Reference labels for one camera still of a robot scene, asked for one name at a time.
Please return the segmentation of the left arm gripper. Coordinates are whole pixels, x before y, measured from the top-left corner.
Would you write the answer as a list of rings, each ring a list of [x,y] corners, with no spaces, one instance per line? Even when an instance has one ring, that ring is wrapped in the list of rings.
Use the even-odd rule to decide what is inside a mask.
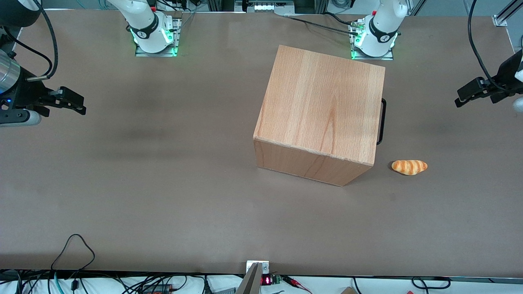
[[[458,98],[455,99],[456,107],[463,107],[465,104],[479,98],[490,97],[492,103],[498,103],[507,97],[522,94],[521,49],[499,66],[497,74],[493,77],[493,80],[497,85],[502,86],[505,91],[492,91],[489,89],[489,81],[485,81],[485,78],[477,77],[458,89]]]

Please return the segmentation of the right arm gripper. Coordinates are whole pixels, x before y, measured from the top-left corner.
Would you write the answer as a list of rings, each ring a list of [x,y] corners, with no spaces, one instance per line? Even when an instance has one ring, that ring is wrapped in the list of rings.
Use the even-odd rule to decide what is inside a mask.
[[[34,74],[26,69],[20,70],[17,82],[0,95],[1,106],[7,109],[28,109],[37,112],[43,117],[49,117],[49,107],[58,109],[69,109],[76,111],[80,115],[86,115],[84,97],[77,92],[60,86],[57,90],[51,91],[46,88],[42,81],[28,82],[27,78],[33,78]],[[54,104],[43,103],[41,98],[49,95]]]

